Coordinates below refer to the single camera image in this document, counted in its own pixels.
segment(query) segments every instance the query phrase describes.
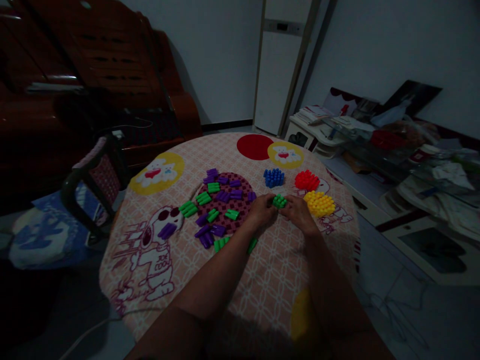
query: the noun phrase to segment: red container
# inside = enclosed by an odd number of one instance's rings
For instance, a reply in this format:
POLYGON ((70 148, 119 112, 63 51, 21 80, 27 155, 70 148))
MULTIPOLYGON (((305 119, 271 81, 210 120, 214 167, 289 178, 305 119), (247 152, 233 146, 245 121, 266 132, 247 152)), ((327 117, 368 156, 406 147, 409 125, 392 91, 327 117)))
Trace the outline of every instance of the red container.
POLYGON ((393 150, 405 146, 404 139, 392 132, 384 130, 375 130, 371 135, 370 142, 377 148, 384 150, 393 150))

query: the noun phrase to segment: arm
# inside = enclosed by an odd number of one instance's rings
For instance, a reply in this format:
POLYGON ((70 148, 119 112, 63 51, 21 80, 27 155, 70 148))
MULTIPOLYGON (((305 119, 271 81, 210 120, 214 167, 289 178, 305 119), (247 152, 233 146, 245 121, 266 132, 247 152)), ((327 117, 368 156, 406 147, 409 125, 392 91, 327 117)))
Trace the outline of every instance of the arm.
POLYGON ((273 194, 259 196, 243 225, 221 251, 188 282, 127 355, 155 359, 192 359, 206 333, 223 313, 249 259, 250 240, 275 215, 273 194))
POLYGON ((335 262, 307 203, 286 196, 280 209, 305 237, 313 307, 337 359, 394 359, 362 308, 347 278, 335 262))

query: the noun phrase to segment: pink tablecloth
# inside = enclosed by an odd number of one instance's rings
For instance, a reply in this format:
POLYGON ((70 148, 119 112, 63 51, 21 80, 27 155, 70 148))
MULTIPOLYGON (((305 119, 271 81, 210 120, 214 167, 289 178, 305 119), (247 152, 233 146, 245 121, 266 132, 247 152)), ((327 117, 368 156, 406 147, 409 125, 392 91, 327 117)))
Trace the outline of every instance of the pink tablecloth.
MULTIPOLYGON (((333 215, 318 219, 318 226, 347 278, 354 281, 357 275, 359 231, 352 196, 311 152, 263 135, 200 137, 160 154, 131 180, 111 231, 100 268, 100 287, 117 312, 126 314, 124 321, 136 339, 159 315, 155 309, 165 308, 215 254, 194 238, 198 216, 183 218, 178 210, 195 199, 211 168, 243 178, 244 189, 251 187, 257 195, 274 192, 300 197, 305 191, 294 186, 295 176, 310 169, 321 178, 318 190, 331 196, 337 207, 333 215), (285 172, 285 183, 269 189, 263 174, 273 168, 285 172), (163 241, 157 235, 166 223, 176 225, 177 231, 163 241), (139 309, 152 310, 128 314, 139 309)), ((212 204, 225 212, 223 203, 210 203, 210 208, 212 204)), ((241 225, 250 203, 244 200, 241 206, 238 221, 226 221, 223 214, 217 219, 227 225, 229 233, 241 225)), ((279 216, 261 235, 248 260, 228 311, 212 336, 215 351, 237 355, 283 351, 288 347, 285 339, 290 336, 292 305, 307 280, 302 234, 279 216)))

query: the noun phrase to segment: yellow toy block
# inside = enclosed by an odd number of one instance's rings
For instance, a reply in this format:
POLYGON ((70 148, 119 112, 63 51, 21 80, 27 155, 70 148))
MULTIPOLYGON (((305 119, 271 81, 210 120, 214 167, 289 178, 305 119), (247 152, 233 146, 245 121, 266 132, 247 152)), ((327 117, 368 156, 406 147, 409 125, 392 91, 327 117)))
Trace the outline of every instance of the yellow toy block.
POLYGON ((335 211, 334 200, 323 192, 310 191, 303 198, 308 205, 308 210, 316 218, 331 215, 335 211))

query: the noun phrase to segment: hand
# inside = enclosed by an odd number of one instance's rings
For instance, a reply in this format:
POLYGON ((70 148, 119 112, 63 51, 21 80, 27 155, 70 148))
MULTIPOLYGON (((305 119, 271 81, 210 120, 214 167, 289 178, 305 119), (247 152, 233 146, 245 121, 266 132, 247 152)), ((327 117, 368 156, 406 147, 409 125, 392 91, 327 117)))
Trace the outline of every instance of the hand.
POLYGON ((304 235, 317 233, 319 228, 310 214, 307 202, 292 195, 285 196, 285 199, 288 201, 286 206, 278 212, 290 220, 304 235))
POLYGON ((274 197, 272 193, 257 197, 251 204, 245 223, 254 229, 268 225, 277 213, 277 208, 272 205, 274 197))

